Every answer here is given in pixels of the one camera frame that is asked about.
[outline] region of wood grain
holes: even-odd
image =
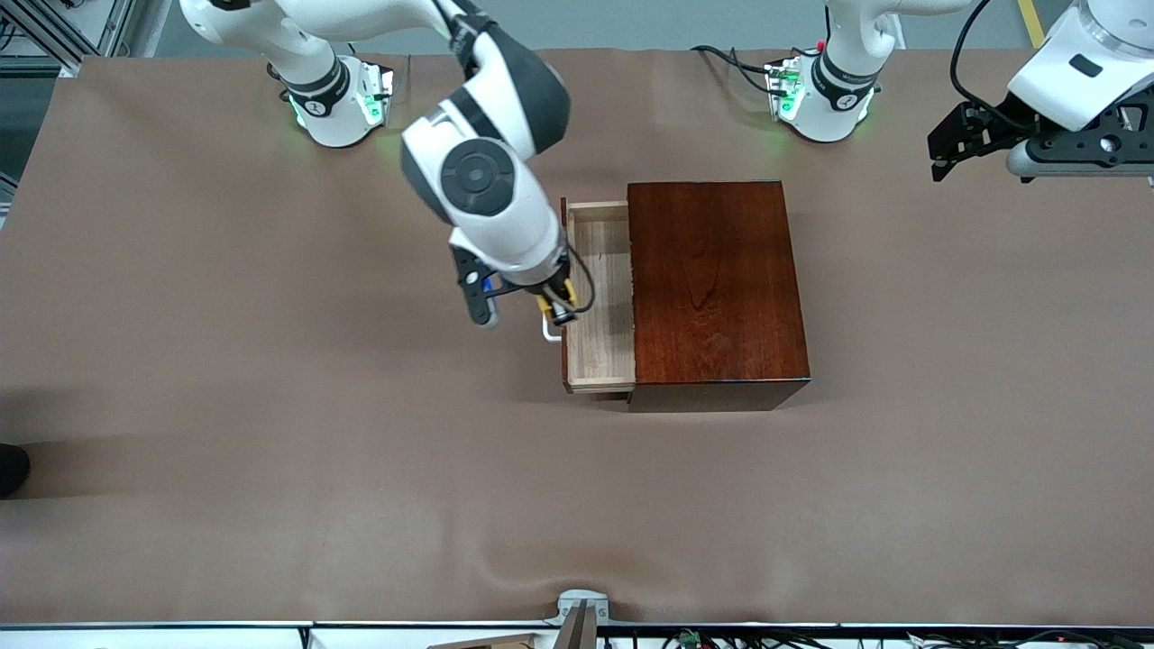
[[[624,202],[572,203],[568,206],[565,227],[597,284],[593,308],[565,327],[565,389],[629,391],[635,382],[629,207]],[[578,299],[587,300],[587,278],[576,260],[574,266],[571,277]]]
[[[777,181],[629,186],[638,383],[805,379]]]

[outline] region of wooden drawer box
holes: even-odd
[[[771,410],[809,381],[780,182],[638,184],[561,211],[597,283],[562,334],[567,390],[624,393],[636,412]]]

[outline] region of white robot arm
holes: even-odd
[[[1154,174],[1154,0],[1074,0],[997,106],[953,79],[967,100],[928,137],[934,180],[1005,149],[1006,166],[1024,181]]]
[[[547,64],[470,0],[181,0],[181,9],[210,42],[263,54],[300,125],[327,147],[354,144],[381,126],[390,84],[377,66],[338,57],[324,39],[414,27],[449,38],[466,81],[404,130],[400,164],[452,226],[470,318],[495,326],[494,298],[515,290],[537,296],[556,326],[589,308],[577,306],[572,251],[525,164],[564,135],[569,95]]]
[[[820,52],[802,52],[767,66],[777,119],[817,142],[847,137],[865,119],[878,73],[897,45],[894,15],[957,12],[968,0],[824,0],[830,38]]]

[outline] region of table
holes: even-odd
[[[1026,55],[962,75],[999,98]],[[758,413],[567,395],[529,299],[469,323],[398,128],[324,150],[260,60],[92,59],[0,236],[0,430],[35,465],[0,618],[524,619],[584,585],[622,619],[1149,622],[1144,181],[930,182],[945,52],[897,53],[837,146],[696,53],[547,59],[552,200],[784,180],[812,383]],[[381,60],[394,125],[459,83]]]

